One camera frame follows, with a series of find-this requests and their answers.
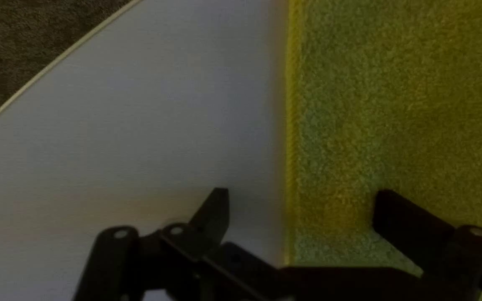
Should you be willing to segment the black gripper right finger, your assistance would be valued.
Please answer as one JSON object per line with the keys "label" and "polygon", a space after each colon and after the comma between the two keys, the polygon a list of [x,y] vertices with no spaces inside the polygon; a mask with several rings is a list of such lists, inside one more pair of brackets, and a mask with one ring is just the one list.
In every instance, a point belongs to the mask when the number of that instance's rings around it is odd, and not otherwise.
{"label": "black gripper right finger", "polygon": [[451,226],[395,191],[375,196],[373,230],[425,276],[482,280],[482,228]]}

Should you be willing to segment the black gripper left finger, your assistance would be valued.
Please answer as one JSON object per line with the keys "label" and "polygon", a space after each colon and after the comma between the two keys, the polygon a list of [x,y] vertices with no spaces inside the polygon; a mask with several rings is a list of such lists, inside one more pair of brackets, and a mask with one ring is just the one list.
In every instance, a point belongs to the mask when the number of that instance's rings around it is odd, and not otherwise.
{"label": "black gripper left finger", "polygon": [[229,191],[216,188],[187,223],[162,228],[159,238],[200,285],[272,291],[274,268],[241,246],[224,243],[227,228]]}

